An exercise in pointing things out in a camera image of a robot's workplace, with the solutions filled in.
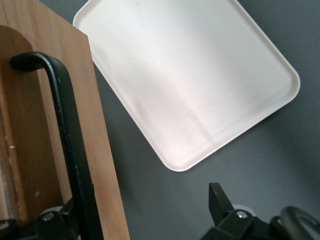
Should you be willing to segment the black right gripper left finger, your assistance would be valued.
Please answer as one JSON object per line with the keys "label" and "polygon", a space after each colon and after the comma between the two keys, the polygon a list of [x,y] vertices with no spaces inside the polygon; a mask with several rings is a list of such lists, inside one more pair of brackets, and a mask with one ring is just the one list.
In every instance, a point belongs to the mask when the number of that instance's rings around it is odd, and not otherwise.
{"label": "black right gripper left finger", "polygon": [[78,224],[71,198],[65,205],[45,210],[36,220],[39,240],[77,240]]}

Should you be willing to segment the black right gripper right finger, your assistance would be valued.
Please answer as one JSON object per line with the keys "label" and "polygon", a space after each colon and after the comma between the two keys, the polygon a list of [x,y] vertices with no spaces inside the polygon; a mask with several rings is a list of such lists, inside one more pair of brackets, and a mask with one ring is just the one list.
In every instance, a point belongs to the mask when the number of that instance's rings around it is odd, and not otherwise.
{"label": "black right gripper right finger", "polygon": [[255,217],[244,209],[235,209],[219,183],[210,183],[208,208],[214,226],[203,240],[256,240]]}

